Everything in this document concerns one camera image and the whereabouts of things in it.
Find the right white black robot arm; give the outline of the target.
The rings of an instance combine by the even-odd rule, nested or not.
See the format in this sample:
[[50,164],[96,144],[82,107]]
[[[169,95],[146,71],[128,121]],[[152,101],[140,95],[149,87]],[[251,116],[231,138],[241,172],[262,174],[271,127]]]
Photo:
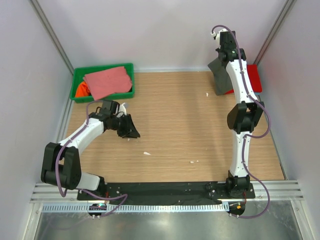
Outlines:
[[259,102],[251,86],[245,52],[235,40],[235,32],[221,29],[215,37],[219,42],[218,59],[225,68],[233,87],[235,106],[227,115],[227,126],[233,135],[232,163],[225,181],[225,192],[231,198],[241,198],[250,188],[249,135],[262,116]]

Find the grey t shirt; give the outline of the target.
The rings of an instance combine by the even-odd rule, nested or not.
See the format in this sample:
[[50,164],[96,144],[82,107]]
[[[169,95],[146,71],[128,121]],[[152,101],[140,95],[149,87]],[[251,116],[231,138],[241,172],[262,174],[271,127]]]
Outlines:
[[230,76],[218,58],[215,58],[207,66],[213,74],[211,85],[217,96],[224,95],[233,90]]

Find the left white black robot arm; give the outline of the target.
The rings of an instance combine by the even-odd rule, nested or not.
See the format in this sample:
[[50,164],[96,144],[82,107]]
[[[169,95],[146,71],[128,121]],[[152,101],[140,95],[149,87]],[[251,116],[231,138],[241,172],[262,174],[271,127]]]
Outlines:
[[60,142],[50,142],[45,146],[41,181],[56,186],[62,197],[68,190],[78,190],[101,200],[106,196],[105,180],[102,176],[83,172],[80,156],[83,151],[107,130],[116,131],[122,139],[137,139],[137,131],[132,116],[125,103],[102,100],[94,112],[85,111],[83,124]]

